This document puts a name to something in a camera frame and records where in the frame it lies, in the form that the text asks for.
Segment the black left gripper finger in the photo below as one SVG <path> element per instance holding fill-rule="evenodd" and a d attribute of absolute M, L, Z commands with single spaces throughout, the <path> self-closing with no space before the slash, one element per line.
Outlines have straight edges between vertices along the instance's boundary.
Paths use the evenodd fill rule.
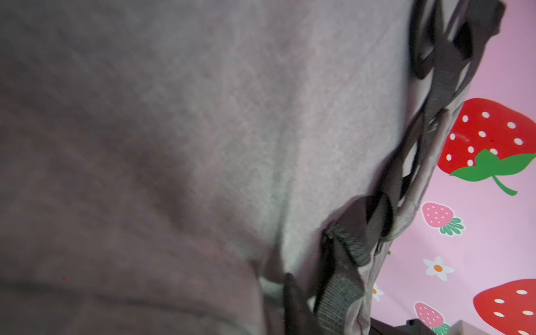
<path fill-rule="evenodd" d="M 310 310 L 294 276 L 287 273 L 283 286 L 283 305 L 285 334 L 287 335 L 320 335 L 314 314 Z"/>

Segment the grey backpack with black straps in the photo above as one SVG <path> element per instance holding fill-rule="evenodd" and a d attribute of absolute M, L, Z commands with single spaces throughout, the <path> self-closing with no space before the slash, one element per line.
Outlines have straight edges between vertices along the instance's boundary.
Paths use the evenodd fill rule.
<path fill-rule="evenodd" d="M 3 1 L 1 333 L 370 334 L 502 1 Z"/>

